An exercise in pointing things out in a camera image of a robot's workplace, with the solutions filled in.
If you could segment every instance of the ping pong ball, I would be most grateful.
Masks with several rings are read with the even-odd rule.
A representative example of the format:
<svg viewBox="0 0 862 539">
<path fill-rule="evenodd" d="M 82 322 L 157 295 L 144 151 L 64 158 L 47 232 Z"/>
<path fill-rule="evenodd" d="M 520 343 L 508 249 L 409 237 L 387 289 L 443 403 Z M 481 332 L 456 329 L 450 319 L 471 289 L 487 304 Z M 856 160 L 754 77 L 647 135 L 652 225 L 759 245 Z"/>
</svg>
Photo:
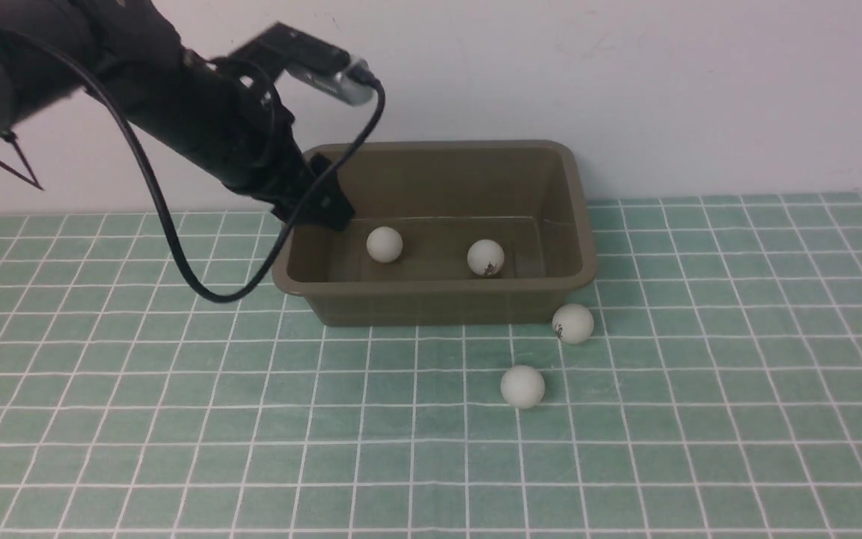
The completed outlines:
<svg viewBox="0 0 862 539">
<path fill-rule="evenodd" d="M 594 333 L 594 315 L 584 305 L 571 303 L 554 313 L 554 334 L 567 344 L 580 344 Z"/>
<path fill-rule="evenodd" d="M 514 365 L 501 377 L 501 396 L 516 409 L 529 409 L 544 398 L 544 377 L 527 365 Z"/>
<path fill-rule="evenodd" d="M 493 240 L 479 240 L 468 250 L 468 266 L 482 277 L 496 275 L 504 267 L 504 250 Z"/>
<path fill-rule="evenodd" d="M 381 264 L 387 264 L 394 262 L 398 256 L 401 256 L 404 242 L 397 230 L 390 228 L 390 226 L 379 226 L 368 235 L 366 247 L 372 259 Z"/>
</svg>

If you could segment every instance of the white grout line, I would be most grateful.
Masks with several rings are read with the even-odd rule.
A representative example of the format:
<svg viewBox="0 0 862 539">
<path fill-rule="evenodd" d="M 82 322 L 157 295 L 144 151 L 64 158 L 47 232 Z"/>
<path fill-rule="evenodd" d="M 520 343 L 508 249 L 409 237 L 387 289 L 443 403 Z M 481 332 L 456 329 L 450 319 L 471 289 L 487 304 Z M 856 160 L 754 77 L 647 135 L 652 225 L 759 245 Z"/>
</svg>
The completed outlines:
<svg viewBox="0 0 862 539">
<path fill-rule="evenodd" d="M 598 305 L 599 319 L 601 320 L 601 329 L 603 334 L 602 338 L 603 341 L 605 341 L 605 345 L 608 346 L 608 359 L 611 365 L 611 372 L 614 376 L 614 390 L 617 393 L 617 400 L 620 403 L 623 403 L 623 396 L 620 394 L 620 379 L 618 379 L 617 376 L 617 362 L 614 359 L 614 349 L 611 346 L 610 335 L 608 333 L 608 320 L 606 320 L 605 315 L 603 314 L 603 309 L 599 307 L 599 305 L 601 305 L 601 291 L 598 289 L 597 283 L 592 283 L 592 286 L 594 287 L 595 303 Z M 637 456 L 634 451 L 634 444 L 630 440 L 630 425 L 629 423 L 627 423 L 626 406 L 623 404 L 620 405 L 619 410 L 620 420 L 623 423 L 623 435 L 625 436 L 626 440 L 623 442 L 618 442 L 616 445 L 626 445 L 627 451 L 630 454 L 630 469 L 632 469 L 633 471 L 634 484 L 637 487 L 637 501 L 641 505 L 641 522 L 644 523 L 644 534 L 646 535 L 646 538 L 651 539 L 652 533 L 649 524 L 650 518 L 649 515 L 647 515 L 647 503 L 644 501 L 644 489 L 642 488 L 641 484 L 641 475 L 637 471 Z"/>
<path fill-rule="evenodd" d="M 662 204 L 660 206 L 660 208 L 661 208 L 661 212 L 664 215 L 664 222 L 666 222 L 667 226 L 670 227 L 670 223 L 667 221 L 667 211 L 664 208 L 664 205 Z M 673 238 L 673 235 L 670 236 L 670 243 L 671 243 L 671 245 L 673 245 L 674 254 L 677 256 L 677 263 L 680 264 L 681 267 L 683 267 L 683 263 L 680 260 L 680 255 L 677 254 L 677 252 L 678 252 L 677 251 L 677 241 Z M 704 345 L 707 348 L 707 355 L 711 359 L 711 365 L 713 367 L 712 371 L 714 371 L 714 376 L 715 376 L 716 382 L 718 383 L 718 389 L 721 390 L 721 398 L 723 399 L 723 405 L 724 405 L 725 409 L 727 410 L 727 417 L 731 422 L 731 427 L 733 428 L 733 435 L 736 438 L 736 444 L 738 445 L 738 450 L 740 450 L 740 458 L 743 460 L 743 466 L 745 467 L 747 478 L 749 481 L 752 481 L 754 474 L 753 474 L 753 471 L 751 470 L 751 467 L 750 467 L 750 458 L 747 457 L 747 450 L 743 446 L 742 436 L 740 436 L 740 430 L 738 428 L 738 425 L 736 425 L 736 419 L 735 419 L 735 417 L 733 417 L 733 410 L 731 409 L 731 405 L 730 405 L 729 399 L 727 397 L 727 392 L 724 388 L 723 380 L 721 379 L 721 372 L 718 369 L 718 362 L 716 362 L 714 350 L 712 350 L 711 341 L 709 340 L 708 335 L 707 335 L 707 328 L 704 326 L 704 320 L 702 320 L 702 318 L 700 317 L 699 311 L 697 310 L 697 301 L 694 300 L 694 291 L 691 290 L 691 282 L 690 282 L 690 280 L 687 279 L 687 277 L 684 278 L 684 287 L 685 287 L 685 289 L 687 289 L 687 296 L 688 296 L 688 298 L 690 298 L 692 306 L 694 306 L 694 318 L 697 318 L 697 325 L 700 327 L 700 333 L 703 337 Z M 646 294 L 647 294 L 647 292 L 645 290 L 643 290 L 643 287 L 642 287 L 641 296 L 646 298 L 647 297 Z M 657 349 L 658 350 L 661 349 L 660 344 L 657 345 Z M 663 356 L 661 356 L 661 368 L 664 369 L 664 375 L 667 377 L 667 386 L 671 391 L 671 395 L 673 395 L 673 384 L 670 381 L 670 372 L 667 369 L 667 365 L 663 361 Z M 687 433 L 684 432 L 683 423 L 681 423 L 680 432 L 681 432 L 681 440 L 686 440 L 687 439 Z M 698 477 L 696 475 L 694 476 L 694 480 L 699 481 Z M 753 492 L 754 492 L 754 499 L 756 501 L 756 507 L 760 511 L 760 518 L 762 518 L 764 528 L 769 529 L 770 528 L 770 519 L 767 517 L 766 511 L 764 511 L 763 500 L 760 498 L 760 493 L 757 490 L 756 485 L 755 485 L 755 487 L 753 487 Z M 768 533 L 768 536 L 771 539 L 773 539 L 773 533 Z"/>
<path fill-rule="evenodd" d="M 415 328 L 415 370 L 411 386 L 411 443 L 408 463 L 408 539 L 413 539 L 411 530 L 415 522 L 415 438 L 418 437 L 418 328 Z"/>
<path fill-rule="evenodd" d="M 228 216 L 228 212 L 222 213 L 221 225 L 224 225 L 225 218 L 227 216 Z M 215 237 L 215 242 L 212 243 L 212 255 L 215 254 L 216 248 L 218 248 L 218 237 Z M 201 280 L 202 281 L 205 281 L 205 276 L 208 274 L 208 269 L 209 269 L 209 267 L 211 267 L 211 265 L 212 265 L 211 261 L 206 263 L 205 270 L 204 270 L 204 272 L 201 273 Z M 195 304 L 198 304 L 199 301 L 205 301 L 205 299 L 203 297 L 195 298 Z M 189 313 L 189 318 L 191 318 L 191 317 L 194 317 L 193 313 Z M 235 310 L 235 314 L 233 314 L 233 317 L 232 317 L 232 321 L 235 322 L 235 320 L 237 320 L 237 310 Z M 205 430 L 208 427 L 208 420 L 209 420 L 209 417 L 211 416 L 211 412 L 213 409 L 215 409 L 215 395 L 218 394 L 218 383 L 221 380 L 221 373 L 224 371 L 225 359 L 228 358 L 228 344 L 229 344 L 230 340 L 232 340 L 233 331 L 235 331 L 235 323 L 233 323 L 233 322 L 232 322 L 232 325 L 230 325 L 230 328 L 228 329 L 228 335 L 227 335 L 226 340 L 225 340 L 225 348 L 222 351 L 221 361 L 218 362 L 218 372 L 215 373 L 215 382 L 212 382 L 212 392 L 208 398 L 208 406 L 205 409 L 205 417 L 202 418 L 202 421 L 201 421 L 201 429 L 198 431 L 198 444 L 195 445 L 195 450 L 192 451 L 192 464 L 189 465 L 188 474 L 185 475 L 185 485 L 184 485 L 184 487 L 182 487 L 182 497 L 181 497 L 180 502 L 178 502 L 178 511 L 175 512 L 175 520 L 172 521 L 172 523 L 171 523 L 171 527 L 173 529 L 179 528 L 178 525 L 181 522 L 182 515 L 185 512 L 185 504 L 187 504 L 187 502 L 188 502 L 189 491 L 191 490 L 190 487 L 192 484 L 192 476 L 195 474 L 195 464 L 198 463 L 198 455 L 201 453 L 201 447 L 202 447 L 201 443 L 205 437 Z M 260 420 L 259 415 L 260 414 L 257 413 L 257 411 L 254 414 L 254 420 L 256 421 L 256 423 L 257 423 L 257 421 Z"/>
<path fill-rule="evenodd" d="M 141 225 L 144 224 L 144 219 L 146 219 L 146 218 L 141 217 L 141 221 L 139 222 L 139 229 L 140 230 L 141 230 Z M 136 242 L 137 242 L 137 239 L 132 239 L 131 245 L 129 246 L 129 252 L 126 253 L 126 260 L 129 259 L 129 255 L 131 254 L 132 250 L 135 248 Z M 117 272 L 115 273 L 115 279 L 112 281 L 113 284 L 110 287 L 110 290 L 108 291 L 108 296 L 106 297 L 105 304 L 103 304 L 103 309 L 105 309 L 108 306 L 108 303 L 112 300 L 112 294 L 115 293 L 116 284 L 119 282 L 120 277 L 122 277 L 122 272 L 123 272 L 125 266 L 126 265 L 124 265 L 124 261 L 122 261 L 122 265 L 119 266 L 119 269 L 117 269 Z M 159 274 L 159 277 L 158 277 L 159 281 L 161 281 L 162 275 L 164 275 L 164 274 L 165 274 L 165 269 L 163 267 L 162 272 Z M 151 298 L 148 298 L 147 307 L 150 307 L 150 305 L 151 305 Z M 144 325 L 144 320 L 146 320 L 146 317 L 143 315 L 143 317 L 141 317 L 141 321 L 139 322 L 138 328 L 135 330 L 135 340 L 138 340 L 138 338 L 139 338 L 139 334 L 141 333 L 141 328 Z M 92 326 L 92 332 L 91 332 L 90 337 L 93 334 L 95 334 L 95 331 L 98 329 L 98 327 L 101 323 L 102 323 L 101 317 L 99 317 L 98 320 L 95 320 L 95 325 Z M 134 348 L 134 345 L 135 344 L 133 341 L 132 344 L 129 346 L 129 355 L 131 353 L 131 350 Z M 82 355 L 84 355 L 84 354 L 85 354 L 85 348 L 82 349 Z M 112 401 L 115 399 L 115 393 L 119 389 L 120 383 L 122 383 L 123 373 L 126 372 L 126 365 L 129 364 L 129 355 L 126 355 L 126 358 L 123 359 L 122 368 L 120 368 L 119 373 L 117 373 L 115 383 L 112 386 L 112 392 L 109 393 L 108 403 L 107 403 L 109 406 L 112 404 Z M 72 375 L 71 378 L 69 378 L 67 388 L 69 388 L 72 385 L 72 382 L 74 381 L 74 379 L 75 379 L 75 375 Z M 87 449 L 85 450 L 85 460 L 82 461 L 82 467 L 81 467 L 81 469 L 79 469 L 78 475 L 76 475 L 75 484 L 72 485 L 72 491 L 69 493 L 69 498 L 65 502 L 65 509 L 63 509 L 63 511 L 62 511 L 61 521 L 59 521 L 59 523 L 58 523 L 59 528 L 62 528 L 62 526 L 65 525 L 65 521 L 68 520 L 69 512 L 71 512 L 72 503 L 74 502 L 76 492 L 79 491 L 79 487 L 82 485 L 82 478 L 85 477 L 85 470 L 88 469 L 89 460 L 91 460 L 93 451 L 95 450 L 95 443 L 99 440 L 100 434 L 102 434 L 102 428 L 105 427 L 108 413 L 109 413 L 109 409 L 103 410 L 102 417 L 100 417 L 100 420 L 99 420 L 99 425 L 96 426 L 95 434 L 93 434 L 93 436 L 92 436 L 92 441 L 88 445 Z"/>
<path fill-rule="evenodd" d="M 267 212 L 261 213 L 261 221 L 259 222 L 259 230 L 261 229 L 261 226 L 264 226 L 264 219 L 266 219 L 266 215 L 268 215 Z M 259 245 L 260 245 L 259 238 L 254 239 L 254 252 L 252 255 L 253 257 L 254 257 L 254 253 L 257 253 L 257 247 Z M 252 267 L 249 266 L 248 267 L 248 276 L 250 276 L 251 274 L 252 274 Z M 284 310 L 285 301 L 287 301 L 287 297 L 284 295 L 281 296 L 281 310 L 282 311 Z M 266 399 L 266 396 L 268 395 L 268 386 L 270 386 L 272 372 L 274 371 L 275 354 L 278 352 L 278 339 L 281 337 L 281 322 L 284 322 L 284 314 L 278 315 L 278 327 L 275 328 L 275 340 L 274 340 L 273 344 L 271 345 L 271 357 L 268 358 L 268 366 L 267 366 L 266 372 L 264 372 L 264 383 L 261 386 L 261 395 L 260 395 L 259 401 L 258 401 L 259 405 L 264 404 L 264 399 Z M 256 446 L 254 446 L 254 443 L 257 441 L 257 433 L 259 433 L 259 426 L 261 426 L 261 413 L 260 412 L 256 414 L 256 418 L 254 419 L 254 429 L 252 430 L 252 439 L 251 439 L 251 443 L 248 444 L 248 456 L 245 459 L 245 469 L 242 472 L 242 485 L 240 485 L 240 487 L 239 487 L 239 499 L 237 499 L 237 502 L 235 504 L 235 514 L 232 517 L 232 528 L 237 528 L 237 526 L 239 525 L 240 515 L 242 515 L 242 501 L 245 497 L 245 485 L 248 484 L 248 473 L 251 470 L 252 458 L 254 458 L 254 447 L 256 447 Z"/>
<path fill-rule="evenodd" d="M 462 399 L 461 406 L 464 409 L 465 413 L 465 459 L 464 459 L 464 472 L 465 472 L 465 539 L 471 539 L 471 478 L 470 478 L 470 468 L 471 463 L 468 460 L 468 448 L 471 445 L 470 439 L 470 426 L 468 420 L 468 341 L 465 340 L 466 335 L 468 335 L 468 327 L 465 325 L 461 326 L 461 390 Z"/>
<path fill-rule="evenodd" d="M 517 365 L 517 358 L 514 355 L 514 326 L 507 324 L 507 335 L 510 342 L 510 364 Z M 514 409 L 514 427 L 517 430 L 517 463 L 518 473 L 521 474 L 521 502 L 524 508 L 524 536 L 526 539 L 531 539 L 531 507 L 528 505 L 528 481 L 527 474 L 524 471 L 524 434 L 521 430 L 521 410 Z"/>
<path fill-rule="evenodd" d="M 584 483 L 584 474 L 581 473 L 581 450 L 578 449 L 578 431 L 577 425 L 574 423 L 574 407 L 571 403 L 571 386 L 568 384 L 567 379 L 567 369 L 565 369 L 564 365 L 564 350 L 563 344 L 561 344 L 561 340 L 557 340 L 557 358 L 560 361 L 561 367 L 561 383 L 564 385 L 564 406 L 567 406 L 567 422 L 568 427 L 571 429 L 571 443 L 574 445 L 574 467 L 575 473 L 578 476 L 578 483 Z M 584 488 L 578 488 L 578 493 L 581 495 L 581 518 L 584 519 L 584 528 L 589 530 L 591 529 L 591 519 L 587 514 L 587 496 L 584 494 Z M 590 532 L 586 533 L 586 538 L 591 539 Z"/>
<path fill-rule="evenodd" d="M 623 206 L 619 206 L 620 209 L 620 218 L 623 219 L 623 224 L 627 226 L 627 215 Z M 674 246 L 674 250 L 676 252 L 676 243 L 673 243 L 673 235 L 668 234 L 670 236 L 671 245 Z M 632 241 L 630 241 L 630 233 L 627 233 L 627 245 L 630 246 L 630 256 L 632 256 L 632 260 L 634 262 L 634 273 L 635 276 L 640 277 L 641 270 L 637 265 L 637 257 L 634 256 L 634 246 Z M 644 309 L 647 309 L 649 303 L 647 302 L 647 295 L 644 294 L 644 289 L 641 287 L 641 296 L 644 300 Z M 647 312 L 647 321 L 650 323 L 650 331 L 654 335 L 654 338 L 657 338 L 657 325 L 654 323 L 654 317 L 650 310 L 646 310 Z M 677 422 L 677 433 L 680 434 L 680 439 L 684 440 L 687 438 L 684 434 L 684 423 L 680 420 L 680 410 L 677 409 L 677 399 L 674 396 L 673 385 L 670 383 L 670 375 L 667 372 L 667 363 L 664 361 L 664 351 L 661 350 L 660 346 L 657 346 L 657 358 L 660 359 L 661 362 L 661 370 L 664 372 L 664 382 L 667 384 L 667 391 L 670 393 L 670 408 L 673 410 L 674 419 Z M 704 505 L 704 494 L 700 491 L 700 488 L 697 486 L 697 470 L 694 468 L 694 458 L 691 457 L 691 448 L 687 445 L 684 445 L 684 455 L 687 457 L 687 467 L 691 471 L 691 477 L 694 478 L 694 494 L 697 495 L 697 505 L 700 508 L 700 518 L 704 521 L 704 529 L 707 530 L 706 535 L 707 539 L 714 539 L 711 536 L 711 522 L 707 517 L 707 508 Z"/>
<path fill-rule="evenodd" d="M 321 345 L 318 346 L 318 365 L 315 368 L 314 384 L 311 386 L 311 402 L 308 404 L 308 425 L 305 426 L 305 440 L 302 445 L 302 460 L 298 465 L 298 484 L 295 487 L 294 506 L 291 507 L 291 520 L 288 528 L 288 539 L 294 539 L 295 525 L 298 522 L 298 503 L 301 501 L 302 487 L 305 485 L 305 464 L 308 462 L 308 447 L 311 447 L 311 422 L 314 420 L 315 400 L 318 398 L 318 379 L 321 378 L 321 361 L 325 355 L 325 332 L 328 328 L 321 328 Z M 364 411 L 361 411 L 361 416 L 364 417 Z"/>
<path fill-rule="evenodd" d="M 708 217 L 708 219 L 709 219 L 709 215 L 707 213 L 707 208 L 703 208 L 703 210 L 704 210 L 705 217 Z M 747 221 L 750 221 L 750 216 L 747 215 L 746 211 L 744 211 L 743 213 L 745 213 L 745 217 L 747 218 Z M 756 238 L 756 242 L 760 243 L 760 238 L 756 237 L 756 234 L 755 234 L 755 238 Z M 714 245 L 717 246 L 718 249 L 721 248 L 721 242 L 719 242 L 718 236 L 716 236 L 716 234 L 714 234 Z M 727 272 L 727 276 L 731 277 L 732 274 L 731 274 L 730 265 L 727 263 L 726 259 L 723 260 L 723 265 L 724 265 L 724 269 Z M 774 273 L 773 266 L 769 266 L 769 267 L 770 267 L 770 272 Z M 781 292 L 781 294 L 783 294 L 783 300 L 786 301 L 787 305 L 789 305 L 788 298 L 787 298 L 786 294 L 783 293 L 783 285 L 779 284 L 778 286 L 780 286 L 780 292 Z M 740 291 L 738 289 L 736 289 L 736 285 L 733 284 L 733 281 L 731 281 L 731 289 L 733 290 L 733 294 L 735 294 L 736 298 L 738 298 L 739 306 L 742 307 L 743 322 L 745 322 L 745 324 L 747 324 L 747 330 L 750 332 L 750 337 L 752 338 L 752 340 L 754 342 L 754 348 L 756 349 L 756 354 L 760 357 L 760 362 L 763 365 L 766 365 L 766 360 L 764 359 L 764 355 L 763 355 L 763 348 L 760 347 L 759 337 L 757 337 L 756 331 L 754 330 L 753 325 L 751 325 L 751 323 L 750 323 L 750 318 L 747 315 L 747 310 L 745 308 L 743 308 L 743 299 L 740 297 Z M 800 337 L 801 338 L 804 337 L 803 332 L 800 333 Z M 764 374 L 766 375 L 766 378 L 767 378 L 767 383 L 770 385 L 770 390 L 771 390 L 771 392 L 773 392 L 774 399 L 776 399 L 776 401 L 777 401 L 777 408 L 780 410 L 780 417 L 783 417 L 783 423 L 784 423 L 784 425 L 786 425 L 787 433 L 790 436 L 791 445 L 794 449 L 794 452 L 797 454 L 798 460 L 800 460 L 801 468 L 804 470 L 804 477 L 807 479 L 808 487 L 810 487 L 810 494 L 813 496 L 815 504 L 817 504 L 817 511 L 820 512 L 820 518 L 824 522 L 825 528 L 827 528 L 829 533 L 831 533 L 831 538 L 834 538 L 835 537 L 834 530 L 832 529 L 831 521 L 829 521 L 828 516 L 827 516 L 827 508 L 825 508 L 824 502 L 820 499 L 820 494 L 818 494 L 817 488 L 815 487 L 815 485 L 813 483 L 813 478 L 812 478 L 812 475 L 810 474 L 810 468 L 807 467 L 807 461 L 804 459 L 804 452 L 801 450 L 799 440 L 797 440 L 796 433 L 794 433 L 794 430 L 793 430 L 793 423 L 791 423 L 790 416 L 787 414 L 786 403 L 784 403 L 783 400 L 781 400 L 780 392 L 777 391 L 777 385 L 776 385 L 776 383 L 774 383 L 774 379 L 773 379 L 773 376 L 771 376 L 770 371 L 766 368 L 764 368 L 763 370 L 764 370 Z"/>
<path fill-rule="evenodd" d="M 350 505 L 350 511 L 348 515 L 348 539 L 352 539 L 352 532 L 350 530 L 355 529 L 355 509 L 357 505 L 358 498 L 358 473 L 361 471 L 361 450 L 364 445 L 362 441 L 364 440 L 365 433 L 365 416 L 366 409 L 365 404 L 368 402 L 368 378 L 370 373 L 370 354 L 372 354 L 372 340 L 374 337 L 374 328 L 368 328 L 368 352 L 365 356 L 365 382 L 364 388 L 361 392 L 361 412 L 358 417 L 358 439 L 355 444 L 355 474 L 353 474 L 353 482 L 352 482 L 352 505 Z"/>
</svg>

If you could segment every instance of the green tile floor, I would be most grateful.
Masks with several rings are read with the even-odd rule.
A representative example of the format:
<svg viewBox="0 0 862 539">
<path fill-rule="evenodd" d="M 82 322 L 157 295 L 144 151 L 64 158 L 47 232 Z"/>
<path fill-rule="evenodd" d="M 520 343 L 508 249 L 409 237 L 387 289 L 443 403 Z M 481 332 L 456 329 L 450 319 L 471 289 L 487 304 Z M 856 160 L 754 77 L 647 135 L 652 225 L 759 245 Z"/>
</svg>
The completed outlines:
<svg viewBox="0 0 862 539">
<path fill-rule="evenodd" d="M 151 216 L 0 217 L 0 536 L 862 538 L 862 194 L 590 215 L 581 346 L 212 305 Z M 276 230 L 181 216 L 213 284 Z"/>
</svg>

